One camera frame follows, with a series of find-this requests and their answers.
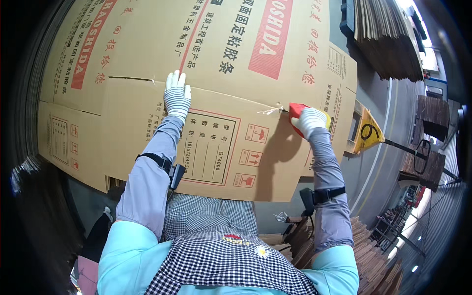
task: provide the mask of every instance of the pink object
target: pink object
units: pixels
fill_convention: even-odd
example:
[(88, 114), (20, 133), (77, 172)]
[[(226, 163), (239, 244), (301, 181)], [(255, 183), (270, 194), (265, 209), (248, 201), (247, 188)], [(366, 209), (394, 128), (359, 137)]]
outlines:
[(79, 285), (82, 295), (95, 295), (98, 282), (98, 263), (79, 256), (77, 262), (79, 277), (77, 284)]

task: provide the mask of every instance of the daisy patch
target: daisy patch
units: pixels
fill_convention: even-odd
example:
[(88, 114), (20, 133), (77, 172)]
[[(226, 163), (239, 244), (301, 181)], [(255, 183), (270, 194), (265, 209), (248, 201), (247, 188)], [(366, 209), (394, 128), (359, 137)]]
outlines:
[(254, 252), (256, 252), (257, 256), (262, 258), (267, 258), (267, 256), (269, 256), (268, 249), (264, 246), (257, 246)]

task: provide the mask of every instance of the person's hand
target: person's hand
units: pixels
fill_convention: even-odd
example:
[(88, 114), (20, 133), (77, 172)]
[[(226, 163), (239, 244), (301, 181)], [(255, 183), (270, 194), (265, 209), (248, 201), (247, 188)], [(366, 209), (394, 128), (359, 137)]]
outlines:
[(303, 109), (300, 118), (291, 118), (290, 122), (295, 128), (300, 130), (303, 137), (308, 140), (313, 129), (328, 128), (327, 120), (328, 117), (324, 112), (308, 107)]
[(185, 124), (191, 99), (190, 85), (185, 85), (185, 74), (181, 74), (179, 78), (179, 70), (170, 73), (167, 77), (164, 92), (164, 105), (166, 106), (167, 115), (178, 117)]

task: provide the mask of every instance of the striped glove cuff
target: striped glove cuff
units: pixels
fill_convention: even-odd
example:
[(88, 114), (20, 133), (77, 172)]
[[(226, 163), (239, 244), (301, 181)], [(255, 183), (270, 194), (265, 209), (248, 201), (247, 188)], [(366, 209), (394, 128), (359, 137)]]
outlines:
[(168, 116), (175, 116), (185, 124), (190, 109), (190, 99), (184, 97), (183, 87), (176, 87), (164, 92), (164, 105)]

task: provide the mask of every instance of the light blue shirt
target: light blue shirt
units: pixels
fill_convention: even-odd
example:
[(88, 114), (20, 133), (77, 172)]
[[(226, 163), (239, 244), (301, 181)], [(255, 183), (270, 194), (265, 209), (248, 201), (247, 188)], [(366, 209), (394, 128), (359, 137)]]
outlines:
[[(100, 295), (144, 294), (169, 253), (172, 241), (159, 244), (148, 228), (130, 221), (115, 222), (99, 264)], [(302, 270), (321, 295), (357, 294), (359, 276), (351, 246), (342, 245), (321, 252), (312, 270)], [(179, 295), (281, 295), (278, 290), (256, 287), (214, 287), (184, 285)]]

